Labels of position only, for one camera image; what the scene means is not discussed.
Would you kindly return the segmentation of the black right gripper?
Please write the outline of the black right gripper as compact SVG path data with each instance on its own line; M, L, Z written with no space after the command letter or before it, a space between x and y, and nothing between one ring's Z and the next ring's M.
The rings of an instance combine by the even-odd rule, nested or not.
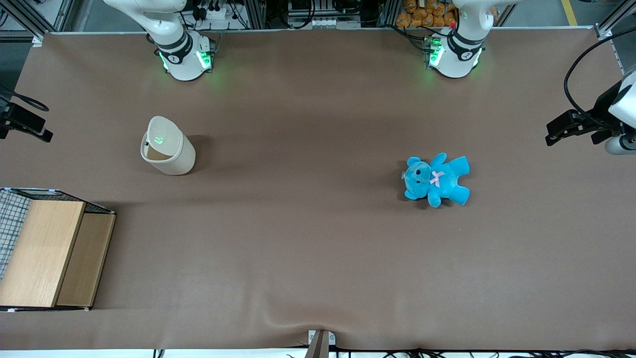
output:
M54 134L45 127L46 120L16 103L9 103L0 111L0 139L9 131L20 131L50 143Z

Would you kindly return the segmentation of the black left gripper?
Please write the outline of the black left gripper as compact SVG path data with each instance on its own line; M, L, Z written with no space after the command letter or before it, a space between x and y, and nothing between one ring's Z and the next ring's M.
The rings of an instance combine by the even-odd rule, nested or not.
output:
M625 108L622 104L622 82L619 81L602 93L592 108L593 120L575 109L570 109L547 123L545 142L548 147L571 136L579 136L588 132L591 142L598 145L623 132Z

